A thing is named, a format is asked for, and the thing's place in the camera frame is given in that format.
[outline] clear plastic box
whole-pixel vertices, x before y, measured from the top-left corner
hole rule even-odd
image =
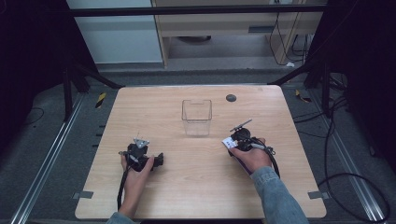
[[[184,100],[181,119],[186,135],[209,135],[210,121],[212,120],[212,101]]]

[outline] wooden table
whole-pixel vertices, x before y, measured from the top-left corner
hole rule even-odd
[[[226,95],[234,94],[235,102]],[[183,100],[212,101],[210,135],[187,136]],[[149,140],[148,154],[163,152],[164,164],[151,172],[136,219],[264,218],[253,181],[221,141],[248,119],[252,136],[265,137],[276,151],[282,180],[307,217],[324,217],[321,199],[307,192],[317,185],[278,86],[133,87],[119,91],[79,199],[78,218],[109,218],[117,210],[122,175],[119,151],[134,137]]]

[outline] round black object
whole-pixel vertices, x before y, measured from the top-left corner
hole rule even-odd
[[[233,94],[228,94],[225,99],[227,99],[228,102],[234,102],[236,101],[236,96]]]

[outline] white cabinet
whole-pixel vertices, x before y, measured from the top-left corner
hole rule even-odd
[[[149,0],[67,0],[74,8],[151,7]],[[93,60],[102,67],[162,63],[153,16],[76,18]]]

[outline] jeans jacket sleeve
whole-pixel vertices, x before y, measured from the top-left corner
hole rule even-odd
[[[115,212],[113,216],[107,221],[106,224],[134,224],[131,219],[126,217],[125,215]]]
[[[262,198],[262,209],[267,223],[308,223],[300,205],[271,167],[262,167],[250,177]]]

